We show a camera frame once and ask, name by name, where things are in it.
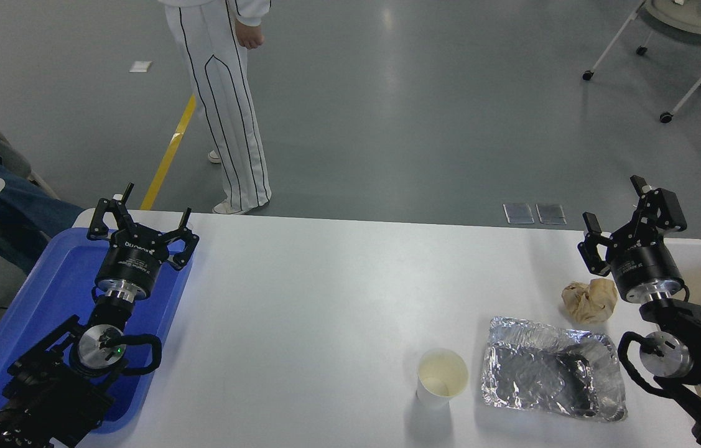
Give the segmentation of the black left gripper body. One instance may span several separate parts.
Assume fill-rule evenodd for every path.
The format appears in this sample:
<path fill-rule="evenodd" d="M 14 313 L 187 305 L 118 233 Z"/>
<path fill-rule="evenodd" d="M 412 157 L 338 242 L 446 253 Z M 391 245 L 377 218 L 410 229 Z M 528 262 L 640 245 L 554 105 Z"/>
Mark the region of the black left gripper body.
<path fill-rule="evenodd" d="M 139 294 L 151 294 L 162 262 L 169 257 L 158 230 L 116 230 L 109 236 L 108 254 L 95 277 L 102 291 L 121 281 L 133 284 Z"/>

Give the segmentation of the standing person's left hand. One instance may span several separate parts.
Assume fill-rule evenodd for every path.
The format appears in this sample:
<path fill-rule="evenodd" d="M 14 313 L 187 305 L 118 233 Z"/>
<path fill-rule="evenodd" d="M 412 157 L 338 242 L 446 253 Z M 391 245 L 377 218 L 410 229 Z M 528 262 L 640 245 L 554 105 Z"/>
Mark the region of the standing person's left hand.
<path fill-rule="evenodd" d="M 249 26 L 238 19 L 234 20 L 234 34 L 237 42 L 246 49 L 258 49 L 265 42 L 260 25 Z"/>

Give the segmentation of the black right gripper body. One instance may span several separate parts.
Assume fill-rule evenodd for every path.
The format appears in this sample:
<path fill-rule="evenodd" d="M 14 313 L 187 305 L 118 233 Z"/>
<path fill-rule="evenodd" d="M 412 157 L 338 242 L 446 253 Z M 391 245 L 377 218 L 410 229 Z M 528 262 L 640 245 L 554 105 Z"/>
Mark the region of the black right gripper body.
<path fill-rule="evenodd" d="M 617 231 L 605 261 L 622 299 L 648 299 L 651 293 L 671 297 L 685 289 L 671 252 L 655 231 Z"/>

